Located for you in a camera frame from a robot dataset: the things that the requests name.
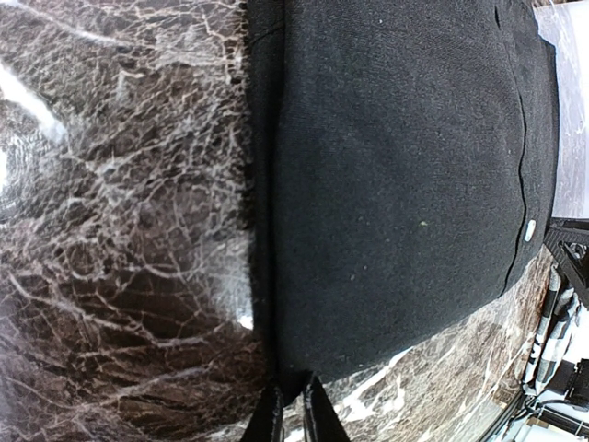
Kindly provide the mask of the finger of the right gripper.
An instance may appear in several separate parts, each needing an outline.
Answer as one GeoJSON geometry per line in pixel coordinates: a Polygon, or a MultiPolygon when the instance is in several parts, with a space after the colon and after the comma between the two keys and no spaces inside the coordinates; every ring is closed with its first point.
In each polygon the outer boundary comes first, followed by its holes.
{"type": "Polygon", "coordinates": [[[588,307],[588,220],[551,219],[544,244],[574,288],[581,303],[588,307]]]}

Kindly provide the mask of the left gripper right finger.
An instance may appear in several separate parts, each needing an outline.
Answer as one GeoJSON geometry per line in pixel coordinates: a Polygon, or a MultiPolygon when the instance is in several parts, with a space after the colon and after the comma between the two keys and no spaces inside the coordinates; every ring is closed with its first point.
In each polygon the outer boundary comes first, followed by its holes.
{"type": "Polygon", "coordinates": [[[305,441],[351,441],[316,375],[309,376],[303,398],[305,441]]]}

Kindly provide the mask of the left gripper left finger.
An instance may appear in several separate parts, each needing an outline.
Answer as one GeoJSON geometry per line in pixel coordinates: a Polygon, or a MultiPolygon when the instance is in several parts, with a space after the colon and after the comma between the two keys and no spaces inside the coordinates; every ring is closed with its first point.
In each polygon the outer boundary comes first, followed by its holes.
{"type": "Polygon", "coordinates": [[[268,385],[260,395],[258,404],[241,442],[283,441],[283,394],[277,384],[268,385]]]}

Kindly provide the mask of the black long sleeve shirt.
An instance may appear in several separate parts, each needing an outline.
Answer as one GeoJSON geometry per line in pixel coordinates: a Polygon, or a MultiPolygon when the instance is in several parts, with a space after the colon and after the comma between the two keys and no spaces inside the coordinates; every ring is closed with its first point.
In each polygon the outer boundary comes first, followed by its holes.
{"type": "Polygon", "coordinates": [[[292,401],[520,279],[555,192],[555,51],[524,1],[247,11],[257,318],[292,401]]]}

